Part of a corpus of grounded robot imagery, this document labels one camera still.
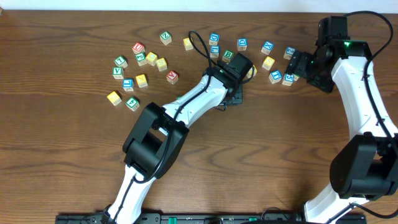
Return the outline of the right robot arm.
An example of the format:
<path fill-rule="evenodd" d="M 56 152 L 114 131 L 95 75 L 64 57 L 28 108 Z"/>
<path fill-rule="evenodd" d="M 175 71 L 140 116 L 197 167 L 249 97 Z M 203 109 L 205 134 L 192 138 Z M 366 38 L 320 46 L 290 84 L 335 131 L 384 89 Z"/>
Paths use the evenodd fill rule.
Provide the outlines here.
<path fill-rule="evenodd" d="M 397 191 L 397 127 L 374 78 L 367 42 L 348 35 L 346 16 L 318 24 L 316 51 L 295 51 L 286 74 L 326 93 L 337 88 L 349 126 L 349 142 L 332 160 L 329 184 L 303 207 L 306 223 L 337 223 L 354 208 Z"/>

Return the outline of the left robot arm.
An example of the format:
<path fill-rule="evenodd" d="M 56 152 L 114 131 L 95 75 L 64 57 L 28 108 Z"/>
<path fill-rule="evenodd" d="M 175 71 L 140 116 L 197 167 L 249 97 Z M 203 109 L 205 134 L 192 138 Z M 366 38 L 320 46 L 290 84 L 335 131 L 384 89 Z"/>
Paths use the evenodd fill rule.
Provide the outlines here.
<path fill-rule="evenodd" d="M 253 63 L 238 53 L 230 63 L 218 61 L 203 72 L 200 82 L 179 99 L 159 106 L 148 104 L 127 136 L 125 175 L 118 196 L 102 216 L 103 223 L 134 223 L 152 183 L 173 165 L 189 127 L 208 110 L 234 96 Z"/>

